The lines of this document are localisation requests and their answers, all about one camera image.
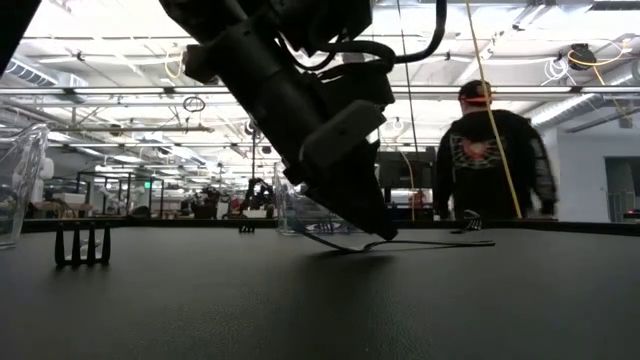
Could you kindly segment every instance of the ceiling pipe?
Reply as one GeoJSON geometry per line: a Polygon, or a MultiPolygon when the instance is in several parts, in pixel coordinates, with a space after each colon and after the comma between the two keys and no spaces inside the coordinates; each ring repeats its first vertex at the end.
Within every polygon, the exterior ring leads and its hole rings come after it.
{"type": "MultiPolygon", "coordinates": [[[[607,86],[638,86],[640,85],[640,59],[627,62],[603,75],[607,86]]],[[[598,79],[582,86],[601,86],[598,79]]],[[[607,104],[607,100],[600,94],[590,93],[571,97],[561,102],[547,103],[529,111],[525,117],[532,120],[533,126],[542,131],[558,126],[578,116],[598,110],[607,104]]]]}
{"type": "Polygon", "coordinates": [[[590,122],[588,122],[586,124],[582,124],[582,125],[573,127],[571,129],[567,129],[567,131],[565,131],[565,132],[567,134],[576,134],[576,133],[579,133],[581,131],[585,131],[585,130],[594,128],[596,126],[600,126],[600,125],[604,125],[604,124],[612,122],[612,121],[620,120],[622,118],[630,118],[631,115],[637,114],[639,112],[640,112],[640,108],[636,108],[636,109],[630,110],[630,111],[628,111],[628,112],[626,112],[624,114],[616,113],[616,114],[609,115],[609,116],[601,118],[601,119],[596,119],[596,120],[590,121],[590,122]]]}

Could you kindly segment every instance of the man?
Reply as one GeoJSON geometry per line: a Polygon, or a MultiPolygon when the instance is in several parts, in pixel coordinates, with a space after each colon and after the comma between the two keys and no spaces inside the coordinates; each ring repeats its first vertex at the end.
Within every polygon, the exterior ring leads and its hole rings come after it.
{"type": "MultiPolygon", "coordinates": [[[[463,116],[453,122],[442,138],[436,160],[434,206],[441,219],[449,217],[451,195],[457,219],[464,218],[465,210],[474,211],[483,219],[517,218],[489,120],[487,98],[491,100],[491,93],[485,96],[480,80],[460,88],[458,100],[463,116]]],[[[556,187],[540,135],[528,119],[510,111],[495,110],[493,116],[522,216],[533,210],[531,190],[540,198],[541,213],[552,216],[556,187]]]]}

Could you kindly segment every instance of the glass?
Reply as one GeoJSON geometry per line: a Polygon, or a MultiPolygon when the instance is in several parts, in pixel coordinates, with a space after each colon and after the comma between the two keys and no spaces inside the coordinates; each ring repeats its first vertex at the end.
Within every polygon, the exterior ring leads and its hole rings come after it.
{"type": "Polygon", "coordinates": [[[0,133],[0,250],[13,247],[20,237],[48,134],[44,124],[0,133]]]}
{"type": "Polygon", "coordinates": [[[304,196],[304,185],[294,186],[287,180],[281,163],[274,165],[273,191],[278,209],[278,231],[285,235],[299,233],[304,228],[311,234],[351,234],[361,232],[358,228],[338,217],[325,207],[304,196]]]}

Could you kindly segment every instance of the black tabletop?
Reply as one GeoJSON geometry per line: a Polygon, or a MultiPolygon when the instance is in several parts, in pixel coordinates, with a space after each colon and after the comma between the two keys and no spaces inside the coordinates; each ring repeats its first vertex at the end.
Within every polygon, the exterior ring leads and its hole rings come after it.
{"type": "Polygon", "coordinates": [[[347,256],[274,230],[112,238],[109,267],[56,271],[54,234],[0,252],[2,359],[640,359],[638,238],[421,230],[398,238],[497,245],[347,256]]]}

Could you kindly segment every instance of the wire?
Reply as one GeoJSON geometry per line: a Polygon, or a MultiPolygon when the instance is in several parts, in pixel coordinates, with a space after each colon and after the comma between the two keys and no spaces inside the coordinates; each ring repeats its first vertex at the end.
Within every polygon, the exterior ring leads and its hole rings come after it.
{"type": "MultiPolygon", "coordinates": [[[[600,75],[600,71],[598,71],[598,66],[594,66],[593,71],[596,73],[596,76],[598,77],[598,80],[600,80],[600,83],[602,84],[602,86],[606,86],[607,84],[604,82],[602,75],[600,75]]],[[[629,116],[629,114],[626,111],[622,110],[622,107],[620,106],[620,104],[618,104],[618,101],[616,99],[611,99],[611,100],[613,100],[613,104],[616,106],[616,109],[618,110],[618,114],[620,114],[620,116],[622,116],[623,118],[627,119],[627,121],[629,121],[629,123],[633,126],[633,118],[631,118],[631,116],[629,116]]]]}
{"type": "Polygon", "coordinates": [[[603,62],[590,63],[590,62],[584,62],[584,61],[576,60],[576,59],[571,57],[571,54],[573,54],[575,52],[573,50],[569,51],[569,53],[567,54],[567,58],[569,58],[569,60],[573,61],[576,64],[584,65],[584,66],[602,66],[602,65],[607,65],[607,64],[610,64],[610,63],[612,63],[614,61],[619,60],[622,57],[622,55],[624,55],[624,53],[625,53],[624,49],[625,49],[626,46],[627,46],[627,43],[623,42],[622,43],[622,49],[620,49],[620,53],[618,54],[618,56],[614,57],[613,59],[609,59],[609,60],[603,61],[603,62]]]}
{"type": "MultiPolygon", "coordinates": [[[[406,55],[407,54],[407,47],[406,47],[406,42],[404,40],[404,27],[402,26],[402,10],[400,8],[400,0],[396,1],[396,5],[398,7],[398,19],[400,20],[400,37],[402,38],[402,54],[406,55]]],[[[445,20],[444,21],[446,21],[446,17],[447,17],[447,14],[446,14],[446,6],[445,6],[445,14],[444,14],[445,20]]],[[[404,72],[405,72],[405,76],[407,77],[407,92],[409,94],[409,111],[411,113],[411,128],[413,130],[413,144],[414,144],[414,146],[416,148],[416,159],[419,162],[420,161],[420,158],[419,158],[420,151],[418,150],[418,137],[416,135],[416,120],[415,120],[415,117],[413,115],[413,93],[411,92],[411,79],[409,79],[409,64],[408,63],[404,64],[404,72]]],[[[413,191],[415,191],[415,186],[414,186],[414,183],[413,183],[413,169],[411,169],[411,162],[409,162],[409,159],[407,159],[407,156],[402,151],[400,151],[400,154],[402,154],[402,157],[407,162],[407,166],[409,167],[409,176],[411,178],[411,191],[413,192],[413,191]]],[[[421,204],[422,203],[422,188],[420,188],[420,191],[415,195],[420,196],[420,204],[421,204]]],[[[412,202],[410,204],[410,206],[411,206],[411,221],[416,221],[416,209],[415,209],[414,203],[415,203],[415,198],[412,200],[412,202]]]]}
{"type": "MultiPolygon", "coordinates": [[[[471,1],[465,0],[467,7],[467,17],[469,18],[469,28],[471,29],[471,36],[473,37],[473,47],[476,52],[476,60],[478,61],[478,70],[480,71],[480,79],[482,80],[482,88],[485,94],[490,94],[487,88],[487,82],[484,77],[484,68],[482,67],[482,61],[480,59],[480,50],[478,48],[478,39],[476,38],[476,31],[473,27],[473,19],[471,16],[471,1]]],[[[500,139],[500,132],[496,126],[496,119],[493,117],[493,111],[491,110],[491,98],[486,96],[487,100],[487,113],[489,114],[489,121],[491,122],[491,128],[493,129],[493,135],[496,137],[496,143],[498,144],[498,150],[500,151],[500,158],[502,159],[502,165],[504,166],[504,173],[507,177],[507,183],[509,184],[509,190],[511,191],[511,197],[513,198],[513,206],[516,210],[518,219],[522,219],[522,212],[520,211],[520,203],[518,202],[518,195],[516,189],[513,186],[513,179],[511,178],[511,171],[509,170],[509,164],[507,163],[507,156],[504,153],[504,147],[502,146],[502,140],[500,139]]]]}
{"type": "MultiPolygon", "coordinates": [[[[322,60],[320,63],[316,64],[316,65],[304,65],[303,63],[301,63],[296,57],[295,55],[293,55],[293,53],[291,53],[291,49],[289,49],[289,46],[287,45],[286,41],[284,40],[284,37],[282,36],[282,34],[278,33],[276,35],[276,38],[278,40],[278,44],[280,45],[280,47],[284,50],[285,54],[287,54],[289,56],[289,58],[293,61],[293,63],[299,67],[300,69],[306,70],[306,71],[318,71],[318,70],[322,70],[325,67],[327,67],[327,65],[329,65],[331,63],[331,61],[333,61],[333,59],[335,59],[336,55],[338,54],[337,51],[331,51],[327,54],[327,57],[322,60]]],[[[340,34],[338,36],[338,38],[336,39],[336,43],[341,42],[342,40],[345,39],[344,34],[340,34]]]]}
{"type": "MultiPolygon", "coordinates": [[[[400,0],[397,0],[398,7],[400,7],[400,0]]],[[[433,35],[431,36],[431,42],[427,46],[426,49],[413,53],[413,54],[404,54],[401,56],[396,56],[395,63],[410,63],[416,62],[420,60],[424,60],[431,56],[440,46],[442,39],[444,38],[445,27],[447,24],[447,0],[436,0],[436,27],[433,30],[433,35]]]]}
{"type": "Polygon", "coordinates": [[[309,233],[304,226],[301,224],[297,224],[297,229],[294,229],[295,232],[313,240],[319,242],[323,245],[326,245],[332,249],[344,252],[344,253],[365,253],[371,251],[373,248],[380,245],[387,244],[412,244],[412,245],[437,245],[444,247],[482,247],[482,246],[495,246],[495,242],[489,240],[481,240],[481,241],[414,241],[414,240],[393,240],[393,241],[375,241],[369,244],[364,245],[362,248],[352,248],[346,246],[340,246],[334,244],[330,241],[324,240],[319,236],[315,236],[309,233]]]}
{"type": "Polygon", "coordinates": [[[184,61],[184,50],[180,52],[180,60],[178,60],[178,73],[174,74],[169,69],[169,52],[167,51],[167,56],[164,61],[164,71],[167,75],[172,79],[177,79],[182,75],[182,62],[184,61]]]}
{"type": "MultiPolygon", "coordinates": [[[[407,159],[407,156],[404,154],[404,152],[402,151],[399,151],[399,152],[404,158],[404,161],[407,162],[407,166],[409,167],[409,179],[411,180],[411,191],[413,192],[415,191],[415,186],[413,184],[413,169],[411,169],[411,163],[409,162],[409,159],[407,159]]],[[[416,208],[415,206],[413,206],[414,201],[415,201],[415,198],[409,204],[409,206],[411,206],[411,221],[416,221],[416,208]]]]}

